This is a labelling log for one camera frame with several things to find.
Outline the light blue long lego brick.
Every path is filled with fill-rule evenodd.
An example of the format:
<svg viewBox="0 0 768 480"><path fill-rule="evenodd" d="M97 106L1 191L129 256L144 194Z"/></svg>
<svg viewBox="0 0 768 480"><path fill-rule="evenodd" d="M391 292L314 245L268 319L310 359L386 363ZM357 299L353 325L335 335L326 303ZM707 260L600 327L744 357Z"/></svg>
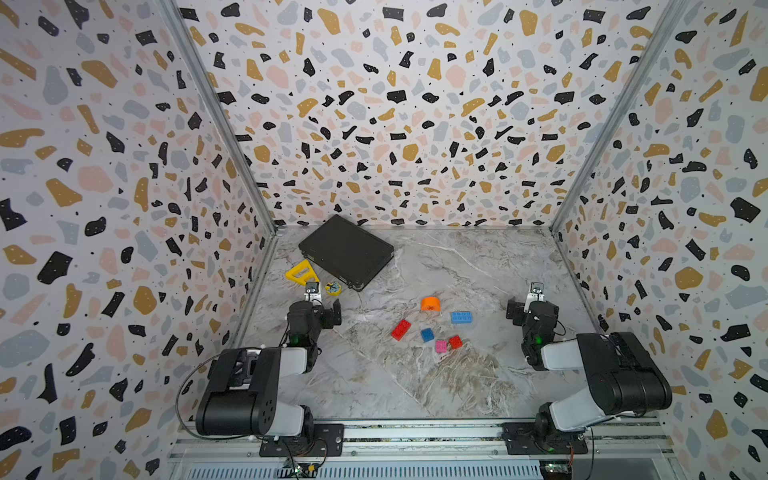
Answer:
<svg viewBox="0 0 768 480"><path fill-rule="evenodd" d="M450 320L455 325L466 325L473 322L473 315L468 311L454 311L450 313Z"/></svg>

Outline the red long lego brick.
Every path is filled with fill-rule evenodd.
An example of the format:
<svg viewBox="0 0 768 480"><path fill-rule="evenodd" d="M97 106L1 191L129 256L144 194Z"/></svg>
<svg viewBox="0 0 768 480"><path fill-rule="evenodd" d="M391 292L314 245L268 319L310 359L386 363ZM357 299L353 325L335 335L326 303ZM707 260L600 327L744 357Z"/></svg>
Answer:
<svg viewBox="0 0 768 480"><path fill-rule="evenodd" d="M399 321L399 323L394 327L394 329L391 331L391 337L394 338L396 341L401 341L405 335L410 330L412 324L406 320L402 319Z"/></svg>

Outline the orange round lego piece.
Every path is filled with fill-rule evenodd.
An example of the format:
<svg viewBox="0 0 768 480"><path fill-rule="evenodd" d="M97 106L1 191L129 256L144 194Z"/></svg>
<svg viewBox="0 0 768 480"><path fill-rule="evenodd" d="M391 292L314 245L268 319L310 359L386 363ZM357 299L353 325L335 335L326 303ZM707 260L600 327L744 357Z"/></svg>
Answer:
<svg viewBox="0 0 768 480"><path fill-rule="evenodd" d="M422 312L441 312L441 301L435 296L424 297L421 300L420 310Z"/></svg>

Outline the dark blue square lego brick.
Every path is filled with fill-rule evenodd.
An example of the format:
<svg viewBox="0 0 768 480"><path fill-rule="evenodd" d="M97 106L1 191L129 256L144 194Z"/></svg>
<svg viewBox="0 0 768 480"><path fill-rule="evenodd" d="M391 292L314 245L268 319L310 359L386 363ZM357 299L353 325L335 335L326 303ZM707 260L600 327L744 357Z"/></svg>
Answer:
<svg viewBox="0 0 768 480"><path fill-rule="evenodd" d="M423 329L420 334L424 342L430 342L435 339L434 332L431 328Z"/></svg>

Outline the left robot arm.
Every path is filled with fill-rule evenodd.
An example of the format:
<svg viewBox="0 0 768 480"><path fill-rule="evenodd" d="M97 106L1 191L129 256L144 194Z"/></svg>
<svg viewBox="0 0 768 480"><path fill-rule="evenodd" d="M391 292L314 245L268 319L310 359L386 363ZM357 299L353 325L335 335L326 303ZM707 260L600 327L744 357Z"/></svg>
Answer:
<svg viewBox="0 0 768 480"><path fill-rule="evenodd" d="M194 416L196 433L220 437L308 440L314 435L309 407L278 399L281 380L309 373L322 353L322 331L342 324L341 303L293 303L283 339L273 347L226 349L213 360Z"/></svg>

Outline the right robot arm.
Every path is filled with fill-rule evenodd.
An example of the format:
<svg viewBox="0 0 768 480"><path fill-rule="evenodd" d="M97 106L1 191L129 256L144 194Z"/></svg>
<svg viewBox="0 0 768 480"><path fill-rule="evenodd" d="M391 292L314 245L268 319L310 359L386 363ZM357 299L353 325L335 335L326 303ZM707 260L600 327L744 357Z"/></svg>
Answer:
<svg viewBox="0 0 768 480"><path fill-rule="evenodd" d="M532 292L511 300L506 318L522 329L521 350L536 371L578 370L586 386L539 407L531 423L507 423L505 435L544 453L586 452L583 434L623 415L642 417L669 408L672 388L632 332L578 333L557 341L559 307Z"/></svg>

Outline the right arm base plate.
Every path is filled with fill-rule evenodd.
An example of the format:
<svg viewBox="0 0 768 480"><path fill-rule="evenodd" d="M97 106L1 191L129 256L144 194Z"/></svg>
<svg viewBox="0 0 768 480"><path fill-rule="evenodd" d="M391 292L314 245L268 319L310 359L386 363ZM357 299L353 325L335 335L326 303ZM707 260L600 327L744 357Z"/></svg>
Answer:
<svg viewBox="0 0 768 480"><path fill-rule="evenodd" d="M508 455L585 455L588 446L579 432L545 432L533 422L508 422L501 425Z"/></svg>

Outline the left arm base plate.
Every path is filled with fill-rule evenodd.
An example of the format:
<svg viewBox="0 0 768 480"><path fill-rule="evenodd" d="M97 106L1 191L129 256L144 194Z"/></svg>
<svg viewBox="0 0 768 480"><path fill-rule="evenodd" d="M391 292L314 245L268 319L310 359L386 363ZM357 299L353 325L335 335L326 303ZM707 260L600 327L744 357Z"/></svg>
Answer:
<svg viewBox="0 0 768 480"><path fill-rule="evenodd" d="M343 423L315 423L293 437L266 439L259 450L262 458L278 458L292 455L294 458L340 457L343 450L345 426Z"/></svg>

